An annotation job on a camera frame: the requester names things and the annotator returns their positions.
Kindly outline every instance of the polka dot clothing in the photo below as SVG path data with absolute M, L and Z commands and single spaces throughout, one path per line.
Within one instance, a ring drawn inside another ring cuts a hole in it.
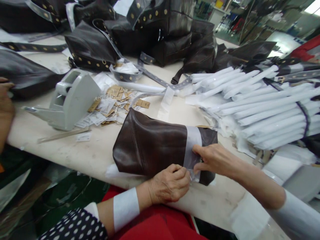
M 68 212 L 60 222 L 39 237 L 39 240 L 105 240 L 104 225 L 82 208 Z

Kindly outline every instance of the window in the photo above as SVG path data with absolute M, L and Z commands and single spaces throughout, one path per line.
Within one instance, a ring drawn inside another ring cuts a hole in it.
M 307 13 L 320 16 L 320 0 L 315 0 L 306 10 Z

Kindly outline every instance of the work table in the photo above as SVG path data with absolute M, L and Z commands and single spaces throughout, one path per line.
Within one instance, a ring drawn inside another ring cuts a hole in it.
M 62 44 L 64 39 L 62 36 L 56 36 L 36 43 L 47 45 Z M 230 43 L 227 43 L 226 46 L 235 47 Z M 68 67 L 67 57 L 62 53 L 22 53 L 22 55 L 48 68 L 52 68 L 57 62 L 58 67 Z M 168 83 L 181 67 L 182 62 L 171 64 L 164 68 L 145 65 L 147 70 Z M 138 83 L 159 86 L 146 76 L 138 80 Z M 48 107 L 53 91 L 51 90 L 29 101 L 15 102 L 16 116 L 8 138 L 10 145 L 124 189 L 137 186 L 145 180 L 144 177 L 110 178 L 105 175 L 107 167 L 114 163 L 112 148 L 121 125 L 110 124 L 104 127 L 93 125 L 91 127 L 92 137 L 88 142 L 76 142 L 76 137 L 73 135 L 37 144 L 37 139 L 49 137 L 61 133 L 61 131 L 53 129 L 45 121 L 23 111 L 21 107 L 39 105 Z M 161 100 L 161 96 L 150 97 L 148 100 L 151 103 L 150 108 L 143 113 L 151 118 L 157 118 Z M 168 122 L 190 126 L 208 125 L 197 107 L 186 105 L 185 100 L 180 97 L 173 98 Z M 231 139 L 219 135 L 218 141 L 236 156 L 252 163 L 253 159 L 251 157 L 239 153 L 233 147 Z M 192 183 L 188 193 L 177 203 L 172 203 L 170 206 L 232 232 L 229 216 L 237 206 L 237 203 L 243 198 L 244 193 L 245 189 L 235 181 L 216 175 L 214 182 L 207 187 Z

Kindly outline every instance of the gray tape dispenser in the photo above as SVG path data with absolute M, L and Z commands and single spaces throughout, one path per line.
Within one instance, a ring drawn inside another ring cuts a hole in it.
M 100 88 L 86 71 L 72 69 L 57 83 L 49 108 L 23 109 L 54 128 L 70 131 L 99 94 Z

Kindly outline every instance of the red clothing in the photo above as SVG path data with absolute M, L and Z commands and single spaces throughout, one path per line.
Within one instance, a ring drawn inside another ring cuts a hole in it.
M 111 186 L 102 201 L 106 201 L 125 190 Z M 164 205 L 152 206 L 140 213 L 112 239 L 154 240 L 205 240 L 193 225 L 190 215 Z
M 290 54 L 291 57 L 297 57 L 300 58 L 302 61 L 306 62 L 311 58 L 314 58 L 314 55 L 309 55 L 307 51 L 317 47 L 320 45 L 320 35 L 312 38 L 305 44 L 301 45 L 300 47 L 296 48 L 292 51 Z

